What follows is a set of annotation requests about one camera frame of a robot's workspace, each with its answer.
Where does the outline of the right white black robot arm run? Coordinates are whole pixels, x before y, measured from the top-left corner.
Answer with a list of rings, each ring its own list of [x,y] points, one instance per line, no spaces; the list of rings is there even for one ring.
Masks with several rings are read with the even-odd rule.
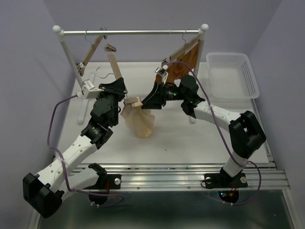
[[[167,101],[182,101],[181,108],[186,115],[212,123],[218,130],[226,130],[232,148],[219,180],[222,185],[230,186],[252,154],[265,143],[266,135],[253,112],[238,113],[212,105],[198,95],[198,89],[196,79],[190,75],[184,76],[179,85],[155,83],[142,101],[142,109],[162,109]]]

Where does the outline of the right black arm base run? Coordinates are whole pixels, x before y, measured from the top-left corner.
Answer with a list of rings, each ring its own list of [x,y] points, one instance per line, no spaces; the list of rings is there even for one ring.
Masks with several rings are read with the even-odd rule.
[[[206,189],[219,189],[219,198],[225,203],[236,204],[239,199],[239,188],[247,188],[245,173],[230,177],[221,173],[205,174],[201,186]]]

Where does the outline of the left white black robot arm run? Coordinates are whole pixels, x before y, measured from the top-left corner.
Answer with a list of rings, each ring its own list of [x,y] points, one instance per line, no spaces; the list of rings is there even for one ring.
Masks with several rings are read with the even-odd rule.
[[[55,148],[57,159],[37,174],[23,178],[23,197],[43,218],[52,216],[76,192],[89,195],[92,204],[99,207],[112,196],[110,190],[120,189],[122,176],[108,174],[97,163],[72,177],[68,175],[109,140],[111,128],[119,123],[119,102],[126,93],[122,77],[100,84],[91,118],[72,145],[64,153]]]

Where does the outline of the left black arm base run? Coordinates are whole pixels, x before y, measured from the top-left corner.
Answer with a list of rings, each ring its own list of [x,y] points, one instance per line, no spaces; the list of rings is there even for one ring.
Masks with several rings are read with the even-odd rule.
[[[77,193],[88,195],[91,205],[96,208],[114,207],[125,199],[123,195],[111,193],[121,188],[121,182],[121,174],[106,174],[99,177],[94,185],[83,190],[79,188]]]

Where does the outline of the beige underwear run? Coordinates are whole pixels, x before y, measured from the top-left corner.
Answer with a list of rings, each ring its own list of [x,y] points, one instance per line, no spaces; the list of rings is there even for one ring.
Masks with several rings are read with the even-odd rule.
[[[121,116],[126,125],[139,138],[149,137],[153,132],[155,116],[151,110],[142,109],[142,101],[139,97],[124,98],[124,107]]]

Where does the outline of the wooden clip hanger with beige underwear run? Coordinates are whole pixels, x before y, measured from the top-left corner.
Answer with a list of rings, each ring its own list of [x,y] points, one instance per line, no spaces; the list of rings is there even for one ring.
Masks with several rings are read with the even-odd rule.
[[[107,43],[104,46],[104,50],[107,52],[107,57],[108,57],[109,63],[110,63],[111,68],[112,68],[112,73],[107,74],[105,77],[99,76],[98,75],[98,70],[100,69],[100,66],[99,66],[95,70],[95,76],[97,76],[97,77],[99,77],[101,79],[105,79],[105,78],[107,78],[108,75],[112,74],[112,75],[115,76],[116,80],[119,79],[119,78],[122,78],[122,74],[121,74],[120,68],[118,66],[117,60],[115,58],[115,55],[113,54],[113,52],[117,52],[117,49],[114,46],[112,46],[109,43]],[[127,89],[125,89],[125,92],[126,92],[126,98],[124,98],[124,104],[125,105],[130,105],[133,108],[141,107],[142,106],[142,102],[141,102],[139,97],[128,97]]]

